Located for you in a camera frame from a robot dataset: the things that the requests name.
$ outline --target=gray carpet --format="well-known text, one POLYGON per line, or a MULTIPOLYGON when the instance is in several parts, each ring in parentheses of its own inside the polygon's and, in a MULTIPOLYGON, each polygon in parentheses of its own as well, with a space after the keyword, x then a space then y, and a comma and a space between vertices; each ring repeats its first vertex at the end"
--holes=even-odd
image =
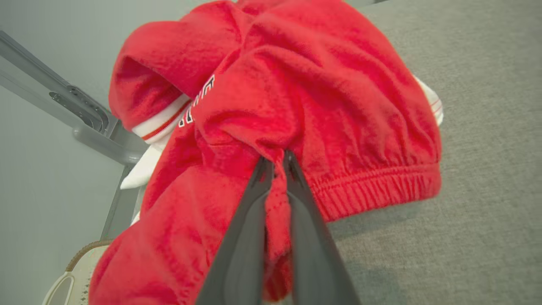
POLYGON ((542 1, 350 3, 444 101, 441 194, 330 225, 363 304, 542 304, 542 1))

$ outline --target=red hoodie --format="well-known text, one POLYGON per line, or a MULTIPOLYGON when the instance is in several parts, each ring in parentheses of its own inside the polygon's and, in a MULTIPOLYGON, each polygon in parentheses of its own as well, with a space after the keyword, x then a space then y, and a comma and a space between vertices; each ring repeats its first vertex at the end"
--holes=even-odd
MULTIPOLYGON (((179 22, 217 16, 208 24, 216 32, 200 27, 187 34, 196 38, 201 30, 202 39, 185 53, 156 48, 157 59, 148 45, 147 51, 130 46, 136 36, 121 51, 111 84, 114 113, 128 129, 160 133, 171 118, 175 128, 147 187, 141 220, 96 267, 91 304, 194 304, 260 155, 277 169, 266 201, 269 300, 292 288, 285 149, 296 154, 326 221, 430 198, 440 189, 441 144, 431 108, 366 18, 340 1, 203 8, 210 7, 208 15, 193 17, 199 8, 179 22), (199 61, 186 54, 194 46, 214 50, 208 38, 217 33, 234 46, 215 48, 219 55, 198 69, 199 61), (192 82, 182 70, 185 61, 192 82), (204 70, 213 72, 202 81, 204 70), (177 103, 170 118, 154 122, 181 92, 193 102, 177 103)), ((156 37, 186 34, 161 24, 171 23, 154 24, 156 37)))

